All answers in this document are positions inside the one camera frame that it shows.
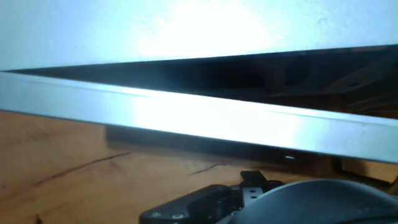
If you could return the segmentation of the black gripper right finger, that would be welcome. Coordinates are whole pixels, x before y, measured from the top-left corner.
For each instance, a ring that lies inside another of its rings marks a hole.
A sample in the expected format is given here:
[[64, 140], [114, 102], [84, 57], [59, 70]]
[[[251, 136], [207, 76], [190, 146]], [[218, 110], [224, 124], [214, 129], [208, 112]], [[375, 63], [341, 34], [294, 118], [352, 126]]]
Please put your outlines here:
[[264, 193], [283, 186], [279, 180], [267, 180], [260, 171], [241, 171], [242, 181], [239, 188], [242, 195], [243, 207], [247, 207]]

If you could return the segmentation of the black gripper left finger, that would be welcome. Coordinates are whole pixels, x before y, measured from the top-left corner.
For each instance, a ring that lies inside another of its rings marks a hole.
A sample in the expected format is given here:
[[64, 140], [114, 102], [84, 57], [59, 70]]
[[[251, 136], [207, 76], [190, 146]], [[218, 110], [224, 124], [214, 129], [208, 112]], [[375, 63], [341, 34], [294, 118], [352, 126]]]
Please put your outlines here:
[[140, 224], [211, 224], [243, 206], [237, 185], [209, 185], [140, 214]]

